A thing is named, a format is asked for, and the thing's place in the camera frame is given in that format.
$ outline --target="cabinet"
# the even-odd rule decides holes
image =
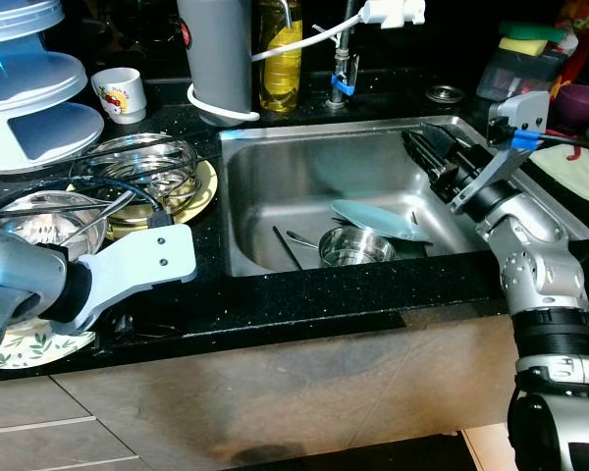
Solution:
[[[504,422],[517,359],[509,317],[437,309],[476,318],[422,326],[416,312],[411,330],[0,383],[0,427],[77,420],[6,432],[0,469],[39,469],[42,449],[52,466],[65,458],[83,471],[216,471]]]

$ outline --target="blue clip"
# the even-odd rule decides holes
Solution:
[[[340,90],[346,96],[352,96],[355,92],[355,85],[344,84],[343,81],[336,77],[334,74],[332,74],[332,86]]]
[[[517,130],[514,132],[510,147],[514,149],[536,150],[539,145],[539,136],[541,134],[535,131]]]

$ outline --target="sponge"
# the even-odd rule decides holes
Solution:
[[[503,37],[500,41],[500,49],[536,57],[541,55],[547,44],[548,41],[545,39],[510,39],[509,37]]]
[[[501,22],[500,34],[510,39],[547,39],[560,43],[567,31],[553,26],[532,23]]]

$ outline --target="towel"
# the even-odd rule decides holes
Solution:
[[[589,201],[589,150],[580,149],[577,158],[567,160],[573,155],[573,145],[560,144],[533,152],[530,160],[564,187]]]

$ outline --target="white mug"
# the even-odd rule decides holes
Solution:
[[[91,86],[115,123],[130,125],[146,116],[146,96],[136,69],[118,67],[98,72],[91,77]]]

